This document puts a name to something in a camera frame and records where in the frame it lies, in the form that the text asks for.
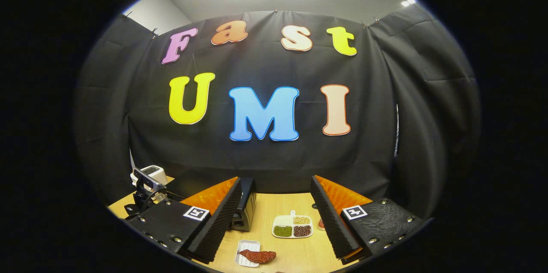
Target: white tray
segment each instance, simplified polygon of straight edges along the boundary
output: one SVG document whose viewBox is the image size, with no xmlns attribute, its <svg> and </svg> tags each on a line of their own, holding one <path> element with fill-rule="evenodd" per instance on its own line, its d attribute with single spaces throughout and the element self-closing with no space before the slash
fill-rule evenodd
<svg viewBox="0 0 548 273">
<path fill-rule="evenodd" d="M 296 218 L 296 217 L 308 218 L 310 220 L 310 223 L 309 224 L 293 224 L 293 219 Z M 276 226 L 280 226 L 280 227 L 290 226 L 291 227 L 291 236 L 289 236 L 289 237 L 276 236 L 274 234 L 274 228 Z M 294 236 L 293 232 L 295 230 L 295 226 L 310 226 L 310 234 L 308 236 L 303 236 L 303 237 Z M 290 215 L 278 215 L 278 216 L 276 216 L 276 218 L 274 218 L 274 222 L 272 223 L 272 235 L 275 236 L 276 238 L 284 238 L 284 239 L 288 239 L 288 238 L 297 238 L 297 239 L 308 238 L 313 233 L 314 233 L 314 227 L 313 227 L 312 219 L 310 217 L 306 216 L 306 215 L 296 215 L 295 210 L 291 210 Z"/>
<path fill-rule="evenodd" d="M 239 265 L 243 265 L 244 267 L 258 267 L 258 263 L 251 262 L 243 255 L 240 255 L 239 252 L 245 249 L 251 250 L 252 252 L 260 252 L 261 243 L 257 242 L 256 240 L 240 240 L 238 243 L 238 249 L 236 250 L 236 258 L 234 259 L 234 262 Z"/>
</svg>

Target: foam letter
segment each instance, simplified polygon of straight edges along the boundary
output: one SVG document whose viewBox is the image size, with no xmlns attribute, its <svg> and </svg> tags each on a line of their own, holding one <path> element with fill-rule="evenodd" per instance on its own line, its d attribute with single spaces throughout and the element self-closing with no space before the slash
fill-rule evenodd
<svg viewBox="0 0 548 273">
<path fill-rule="evenodd" d="M 247 131 L 247 121 L 258 139 L 266 136 L 270 123 L 274 121 L 274 130 L 270 139 L 291 141 L 299 138 L 295 131 L 294 107 L 299 90 L 290 86 L 281 86 L 274 90 L 266 107 L 262 107 L 259 98 L 249 87 L 233 88 L 229 96 L 234 100 L 234 131 L 230 139 L 246 142 L 252 134 Z"/>
<path fill-rule="evenodd" d="M 188 36 L 194 37 L 196 33 L 198 33 L 198 28 L 192 28 L 190 30 L 183 31 L 182 33 L 176 33 L 172 35 L 170 47 L 168 47 L 166 58 L 162 59 L 162 64 L 168 64 L 170 62 L 176 61 L 179 58 L 177 49 L 181 49 L 181 51 L 184 51 L 186 49 L 186 45 L 188 45 L 188 41 L 190 40 Z"/>
<path fill-rule="evenodd" d="M 323 127 L 323 134 L 329 136 L 344 135 L 350 132 L 350 125 L 346 123 L 346 94 L 350 91 L 343 85 L 326 85 L 320 91 L 327 99 L 327 124 Z"/>
<path fill-rule="evenodd" d="M 282 29 L 282 35 L 282 46 L 285 49 L 307 51 L 312 48 L 312 40 L 308 38 L 310 30 L 306 27 L 289 25 Z"/>
<path fill-rule="evenodd" d="M 352 33 L 347 33 L 346 29 L 344 27 L 333 27 L 327 29 L 327 33 L 331 33 L 333 35 L 333 47 L 335 49 L 347 56 L 354 56 L 358 53 L 354 47 L 348 46 L 348 39 L 354 39 L 354 35 Z"/>
<path fill-rule="evenodd" d="M 176 77 L 170 81 L 170 116 L 173 121 L 181 125 L 193 125 L 200 121 L 206 114 L 207 100 L 209 96 L 209 83 L 215 79 L 213 73 L 201 73 L 194 77 L 194 82 L 198 83 L 196 89 L 196 105 L 191 111 L 182 108 L 182 96 L 185 93 L 185 85 L 190 78 L 186 76 Z"/>
<path fill-rule="evenodd" d="M 211 43 L 213 43 L 213 45 L 238 42 L 247 37 L 245 22 L 243 20 L 229 21 L 228 23 L 219 26 L 217 31 L 218 33 L 211 38 Z"/>
</svg>

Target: letter m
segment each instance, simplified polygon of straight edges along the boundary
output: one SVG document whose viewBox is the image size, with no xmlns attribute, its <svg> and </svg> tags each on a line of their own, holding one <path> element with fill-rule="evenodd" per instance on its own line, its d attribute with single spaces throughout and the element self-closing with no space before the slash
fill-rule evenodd
<svg viewBox="0 0 548 273">
<path fill-rule="evenodd" d="M 246 142 L 252 135 L 247 131 L 247 121 L 255 135 L 264 139 L 268 127 L 274 121 L 274 130 L 270 139 L 277 142 L 291 141 L 299 138 L 295 131 L 295 99 L 299 90 L 290 86 L 281 86 L 274 90 L 266 107 L 262 107 L 259 98 L 249 87 L 233 88 L 229 96 L 234 100 L 234 131 L 230 139 L 237 142 Z"/>
</svg>

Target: wooden table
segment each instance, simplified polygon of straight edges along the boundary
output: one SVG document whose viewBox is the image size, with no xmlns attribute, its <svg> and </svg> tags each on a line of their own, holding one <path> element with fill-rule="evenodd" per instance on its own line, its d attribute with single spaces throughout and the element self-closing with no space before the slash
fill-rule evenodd
<svg viewBox="0 0 548 273">
<path fill-rule="evenodd" d="M 319 213 L 312 208 L 310 193 L 262 194 L 257 193 L 255 216 L 250 232 L 228 230 L 219 246 L 215 261 L 206 267 L 227 273 L 327 273 L 356 263 L 342 265 L 335 257 L 331 243 L 324 231 L 318 229 Z M 133 203 L 132 195 L 116 201 L 108 208 L 119 218 L 127 217 L 123 206 Z M 308 215 L 313 220 L 314 232 L 308 238 L 276 238 L 272 235 L 272 222 L 278 215 Z M 239 240 L 256 240 L 261 251 L 276 252 L 276 259 L 258 267 L 243 267 L 234 262 Z"/>
</svg>

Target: orange object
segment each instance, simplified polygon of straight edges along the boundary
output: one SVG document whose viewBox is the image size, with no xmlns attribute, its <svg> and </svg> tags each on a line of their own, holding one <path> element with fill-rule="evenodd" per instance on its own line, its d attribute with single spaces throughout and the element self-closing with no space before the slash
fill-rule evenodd
<svg viewBox="0 0 548 273">
<path fill-rule="evenodd" d="M 207 209 L 211 215 L 213 215 L 237 179 L 238 177 L 234 177 L 217 185 L 213 185 L 212 187 L 208 187 L 200 193 L 196 193 L 182 200 L 181 203 Z"/>
<path fill-rule="evenodd" d="M 322 178 L 319 175 L 316 176 L 316 179 L 322 185 L 327 197 L 329 197 L 329 201 L 339 216 L 344 208 L 354 207 L 354 205 L 364 205 L 372 202 L 371 199 L 364 197 L 355 191 L 349 190 L 333 181 Z"/>
</svg>

